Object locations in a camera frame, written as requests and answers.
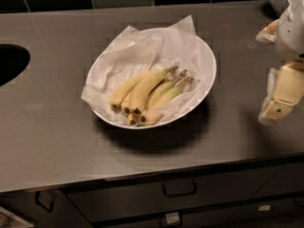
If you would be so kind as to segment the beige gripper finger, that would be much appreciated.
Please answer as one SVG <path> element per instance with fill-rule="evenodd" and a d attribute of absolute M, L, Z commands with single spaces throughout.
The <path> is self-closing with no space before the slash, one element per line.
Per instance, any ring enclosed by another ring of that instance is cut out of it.
<path fill-rule="evenodd" d="M 303 63 L 291 62 L 280 69 L 271 68 L 267 97 L 261 106 L 258 120 L 266 125 L 279 123 L 294 110 L 303 97 Z"/>
<path fill-rule="evenodd" d="M 263 44 L 271 44 L 276 38 L 276 28 L 278 25 L 278 19 L 263 28 L 256 36 L 256 40 Z"/>

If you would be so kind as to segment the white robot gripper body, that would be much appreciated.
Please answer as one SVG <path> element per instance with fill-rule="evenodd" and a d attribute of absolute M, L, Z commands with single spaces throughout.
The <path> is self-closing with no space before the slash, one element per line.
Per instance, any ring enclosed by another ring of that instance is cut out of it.
<path fill-rule="evenodd" d="M 304 0 L 287 0 L 275 33 L 275 52 L 285 60 L 304 61 Z"/>

